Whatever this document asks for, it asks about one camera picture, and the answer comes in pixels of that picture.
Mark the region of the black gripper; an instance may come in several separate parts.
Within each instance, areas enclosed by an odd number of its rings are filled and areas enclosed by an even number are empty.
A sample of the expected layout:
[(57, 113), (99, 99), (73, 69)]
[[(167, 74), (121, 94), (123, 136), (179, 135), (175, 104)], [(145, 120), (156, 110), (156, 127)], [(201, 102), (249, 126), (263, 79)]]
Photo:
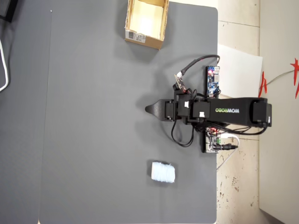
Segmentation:
[(160, 121), (180, 120), (183, 124), (189, 125), (190, 108), (191, 94), (175, 92), (173, 99), (160, 99), (156, 103), (146, 106), (145, 111)]

